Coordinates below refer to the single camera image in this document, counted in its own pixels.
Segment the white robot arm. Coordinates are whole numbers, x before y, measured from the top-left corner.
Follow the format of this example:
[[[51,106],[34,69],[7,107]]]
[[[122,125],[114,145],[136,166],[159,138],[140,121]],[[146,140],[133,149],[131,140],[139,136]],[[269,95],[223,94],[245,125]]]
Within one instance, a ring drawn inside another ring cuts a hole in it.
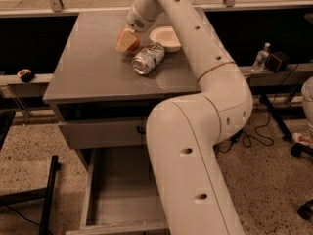
[[[213,147],[246,125],[249,86],[209,20],[188,0],[135,0],[117,50],[126,51],[159,13],[167,14],[201,89],[159,103],[147,120],[149,156],[170,234],[245,235]]]

